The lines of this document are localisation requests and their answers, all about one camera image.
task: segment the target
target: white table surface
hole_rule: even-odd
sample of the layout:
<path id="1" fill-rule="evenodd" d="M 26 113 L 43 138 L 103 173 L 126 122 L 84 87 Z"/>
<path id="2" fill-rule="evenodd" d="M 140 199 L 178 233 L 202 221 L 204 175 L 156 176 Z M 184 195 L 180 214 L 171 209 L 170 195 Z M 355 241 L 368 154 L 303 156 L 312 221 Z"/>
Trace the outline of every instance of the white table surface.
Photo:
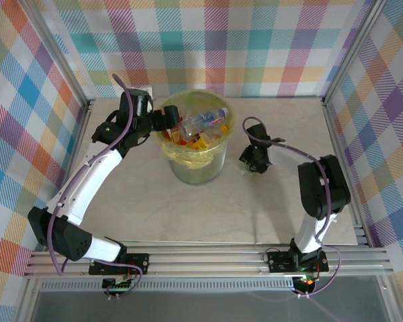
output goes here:
<path id="1" fill-rule="evenodd" d="M 238 114 L 219 177 L 189 186 L 172 173 L 156 139 L 131 149 L 92 200 L 81 228 L 116 240 L 181 242 L 269 242 L 288 244 L 300 228 L 304 209 L 298 178 L 270 166 L 250 174 L 238 160 L 248 146 L 241 122 L 262 119 L 267 133 L 315 157 L 333 154 L 319 99 L 228 99 Z M 164 99 L 157 99 L 159 107 Z M 96 99 L 77 164 L 95 128 L 119 107 L 119 99 Z M 324 242 L 356 245 L 349 208 L 338 216 Z"/>

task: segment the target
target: bottle cap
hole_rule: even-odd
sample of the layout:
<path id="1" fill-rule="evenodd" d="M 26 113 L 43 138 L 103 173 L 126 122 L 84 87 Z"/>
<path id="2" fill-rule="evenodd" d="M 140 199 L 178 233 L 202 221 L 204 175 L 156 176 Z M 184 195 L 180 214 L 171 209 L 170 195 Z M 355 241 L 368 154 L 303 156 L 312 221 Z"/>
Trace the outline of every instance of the bottle cap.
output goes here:
<path id="1" fill-rule="evenodd" d="M 224 113 L 223 117 L 226 117 L 228 114 L 228 109 L 226 107 L 222 107 L 222 108 L 220 108 L 220 110 Z"/>

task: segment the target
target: black bracket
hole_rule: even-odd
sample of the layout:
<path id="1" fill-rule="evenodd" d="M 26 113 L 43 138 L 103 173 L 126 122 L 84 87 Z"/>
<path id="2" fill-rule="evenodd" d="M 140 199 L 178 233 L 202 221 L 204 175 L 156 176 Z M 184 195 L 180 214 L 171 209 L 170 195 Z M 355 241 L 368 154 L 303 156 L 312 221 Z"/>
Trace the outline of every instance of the black bracket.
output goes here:
<path id="1" fill-rule="evenodd" d="M 45 247 L 48 247 L 46 236 L 50 218 L 51 214 L 48 212 L 48 208 L 33 207 L 28 213 L 28 221 L 32 226 L 34 235 L 38 242 Z M 66 216 L 55 217 L 54 229 L 52 230 L 52 245 L 55 252 L 76 262 L 85 255 L 92 241 L 93 236 L 90 233 L 69 223 Z"/>
<path id="2" fill-rule="evenodd" d="M 135 265 L 143 271 L 143 274 L 146 274 L 148 273 L 149 254 L 126 254 L 121 256 L 119 263 Z M 101 264 L 95 260 L 90 264 L 88 270 L 89 275 L 126 275 L 128 273 L 138 274 L 138 271 L 135 268 Z"/>
<path id="3" fill-rule="evenodd" d="M 151 131 L 164 131 L 171 129 L 179 123 L 179 111 L 174 105 L 163 110 L 148 112 L 148 104 L 152 106 L 152 99 L 148 92 L 140 89 L 128 89 L 133 103 L 133 119 L 126 135 L 113 147 L 124 158 L 130 148 L 139 146 L 139 139 L 147 139 Z M 128 121 L 128 100 L 125 93 L 121 94 L 120 108 L 110 113 L 106 121 L 100 124 L 91 137 L 93 142 L 100 141 L 111 144 L 121 135 Z"/>
<path id="4" fill-rule="evenodd" d="M 288 252 L 268 252 L 267 263 L 270 273 L 316 273 L 318 267 L 320 272 L 329 271 L 327 257 L 323 251 L 319 252 L 317 259 L 313 259 L 310 263 L 307 263 L 305 266 L 299 266 L 297 269 Z"/>
<path id="5" fill-rule="evenodd" d="M 262 124 L 256 124 L 247 129 L 248 133 L 260 140 L 271 141 L 275 143 L 284 142 L 284 139 L 275 138 L 271 139 L 267 135 L 266 129 Z M 244 149 L 239 160 L 249 166 L 251 172 L 264 173 L 271 165 L 269 156 L 267 154 L 267 148 L 271 146 L 269 143 L 258 142 L 252 138 L 249 138 L 251 143 L 246 149 Z"/>

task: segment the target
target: trash bin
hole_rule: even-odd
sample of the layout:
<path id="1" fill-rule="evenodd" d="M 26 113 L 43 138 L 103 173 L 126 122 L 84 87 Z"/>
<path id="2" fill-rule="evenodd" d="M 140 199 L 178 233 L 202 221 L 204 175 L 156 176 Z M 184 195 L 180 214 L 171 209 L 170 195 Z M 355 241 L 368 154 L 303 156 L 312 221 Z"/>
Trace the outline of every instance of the trash bin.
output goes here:
<path id="1" fill-rule="evenodd" d="M 184 119 L 212 109 L 227 108 L 228 113 L 224 123 L 229 128 L 228 133 L 212 142 L 205 150 L 193 150 L 187 146 L 177 145 L 169 141 L 163 132 L 157 133 L 161 150 L 170 160 L 172 171 L 179 180 L 194 185 L 205 184 L 214 180 L 224 165 L 227 142 L 234 130 L 236 119 L 234 108 L 224 97 L 203 90 L 176 93 L 161 105 L 161 109 L 167 105 L 176 105 L 179 115 Z"/>

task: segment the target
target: plastic bottle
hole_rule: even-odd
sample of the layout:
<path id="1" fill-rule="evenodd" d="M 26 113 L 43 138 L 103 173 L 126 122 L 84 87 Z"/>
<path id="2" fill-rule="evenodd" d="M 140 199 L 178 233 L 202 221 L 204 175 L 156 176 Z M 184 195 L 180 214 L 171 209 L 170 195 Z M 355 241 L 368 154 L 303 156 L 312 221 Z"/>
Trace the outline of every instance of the plastic bottle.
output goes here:
<path id="1" fill-rule="evenodd" d="M 213 109 L 197 116 L 184 119 L 180 126 L 182 136 L 184 138 L 191 138 L 208 127 L 221 123 L 227 116 L 227 113 L 227 108 L 223 107 L 221 109 Z"/>

